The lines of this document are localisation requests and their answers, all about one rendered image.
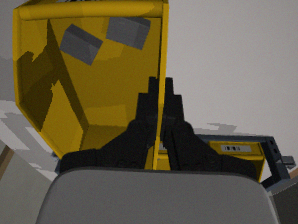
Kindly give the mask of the grey block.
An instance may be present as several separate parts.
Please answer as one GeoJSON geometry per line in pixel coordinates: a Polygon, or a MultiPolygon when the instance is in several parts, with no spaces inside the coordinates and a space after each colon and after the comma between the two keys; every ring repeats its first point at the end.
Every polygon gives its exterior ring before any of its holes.
{"type": "Polygon", "coordinates": [[[59,50],[92,65],[103,41],[71,24],[64,32],[59,50]]]}
{"type": "Polygon", "coordinates": [[[142,17],[110,17],[106,39],[142,50],[150,25],[142,17]]]}

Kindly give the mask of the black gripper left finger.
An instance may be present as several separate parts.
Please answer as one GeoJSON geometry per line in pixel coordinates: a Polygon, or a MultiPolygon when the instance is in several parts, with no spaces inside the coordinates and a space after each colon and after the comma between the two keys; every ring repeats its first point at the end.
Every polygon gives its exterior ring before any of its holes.
{"type": "Polygon", "coordinates": [[[156,141],[158,91],[159,79],[149,77],[148,93],[138,94],[136,117],[129,122],[127,130],[100,149],[66,153],[61,158],[59,174],[87,166],[145,169],[148,149],[156,141]]]}

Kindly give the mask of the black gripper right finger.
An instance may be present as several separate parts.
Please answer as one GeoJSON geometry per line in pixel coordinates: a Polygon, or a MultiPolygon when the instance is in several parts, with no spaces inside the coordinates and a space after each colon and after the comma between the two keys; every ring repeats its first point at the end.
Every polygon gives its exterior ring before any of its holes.
{"type": "Polygon", "coordinates": [[[182,96],[174,94],[173,78],[165,78],[164,108],[160,141],[167,149],[170,170],[230,172],[257,180],[255,165],[246,159],[218,154],[197,137],[184,121],[182,96]]]}

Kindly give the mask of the yellow bin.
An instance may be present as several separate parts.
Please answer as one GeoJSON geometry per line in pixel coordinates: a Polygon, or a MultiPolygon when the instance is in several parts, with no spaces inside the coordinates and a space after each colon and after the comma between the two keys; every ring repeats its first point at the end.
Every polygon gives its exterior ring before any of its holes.
{"type": "Polygon", "coordinates": [[[257,171],[257,181],[260,182],[266,160],[260,142],[208,141],[207,144],[220,155],[228,154],[230,156],[247,159],[254,163],[257,171]]]}
{"type": "Polygon", "coordinates": [[[60,159],[100,149],[124,132],[150,76],[159,79],[158,124],[145,169],[156,170],[168,20],[168,0],[29,0],[13,9],[15,103],[60,159]],[[150,20],[143,49],[106,39],[110,17],[150,20]],[[59,50],[71,24],[103,41],[91,66],[59,50]]]}
{"type": "Polygon", "coordinates": [[[158,158],[156,170],[170,170],[169,159],[167,149],[162,145],[162,141],[159,143],[158,158]]]}

